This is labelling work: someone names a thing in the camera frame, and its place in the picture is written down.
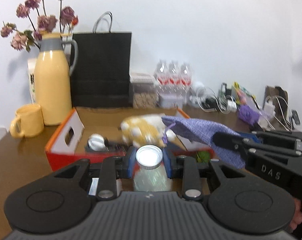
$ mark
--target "bag handle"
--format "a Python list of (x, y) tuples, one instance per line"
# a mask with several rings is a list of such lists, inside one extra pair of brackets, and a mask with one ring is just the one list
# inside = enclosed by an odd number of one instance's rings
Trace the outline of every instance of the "bag handle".
[(110, 23), (110, 26), (109, 26), (109, 33), (111, 32), (113, 17), (112, 17), (112, 13), (111, 13), (110, 11), (107, 11), (107, 12), (103, 13), (103, 14), (97, 19), (97, 21), (95, 22), (95, 24), (93, 25), (93, 29), (92, 29), (92, 32), (93, 32), (93, 33), (96, 33), (100, 21), (101, 21), (102, 18), (103, 18), (104, 16), (106, 16), (106, 15), (109, 15), (110, 18), (111, 18), (111, 23)]

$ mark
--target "yellow thermos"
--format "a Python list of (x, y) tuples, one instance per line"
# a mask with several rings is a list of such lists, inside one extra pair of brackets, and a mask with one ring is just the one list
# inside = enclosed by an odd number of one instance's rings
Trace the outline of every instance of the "yellow thermos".
[[(72, 44), (75, 56), (72, 66), (67, 63), (62, 44)], [(62, 41), (60, 33), (45, 33), (40, 42), (40, 54), (34, 70), (37, 104), (41, 106), (45, 125), (61, 123), (71, 110), (70, 75), (78, 59), (74, 40)]]

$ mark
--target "water bottle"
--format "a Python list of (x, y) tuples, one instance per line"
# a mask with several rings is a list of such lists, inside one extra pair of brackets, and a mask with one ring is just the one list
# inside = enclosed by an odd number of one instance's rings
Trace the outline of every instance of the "water bottle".
[(177, 61), (171, 61), (169, 64), (169, 84), (172, 94), (180, 94), (180, 70)]
[(155, 69), (155, 78), (157, 80), (157, 94), (170, 93), (169, 72), (165, 60), (160, 60)]
[(190, 90), (190, 86), (192, 83), (192, 71), (190, 68), (190, 64), (183, 63), (180, 69), (180, 78), (181, 78), (181, 86), (180, 86), (181, 95), (186, 100), (187, 94)]

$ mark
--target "purple package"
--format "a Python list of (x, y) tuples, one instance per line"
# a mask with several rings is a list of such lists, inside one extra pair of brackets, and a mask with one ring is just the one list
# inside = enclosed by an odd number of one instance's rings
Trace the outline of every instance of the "purple package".
[(253, 125), (259, 119), (259, 113), (255, 112), (247, 105), (242, 105), (238, 109), (238, 118), (247, 124)]

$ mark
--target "silver metal lid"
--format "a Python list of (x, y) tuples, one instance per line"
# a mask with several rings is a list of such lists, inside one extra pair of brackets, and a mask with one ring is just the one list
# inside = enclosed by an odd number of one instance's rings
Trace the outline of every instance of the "silver metal lid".
[(106, 147), (103, 136), (97, 133), (94, 133), (89, 137), (88, 145), (93, 151), (100, 151)]
[(160, 166), (163, 153), (159, 147), (145, 145), (137, 150), (136, 159), (140, 167), (146, 170), (153, 170)]

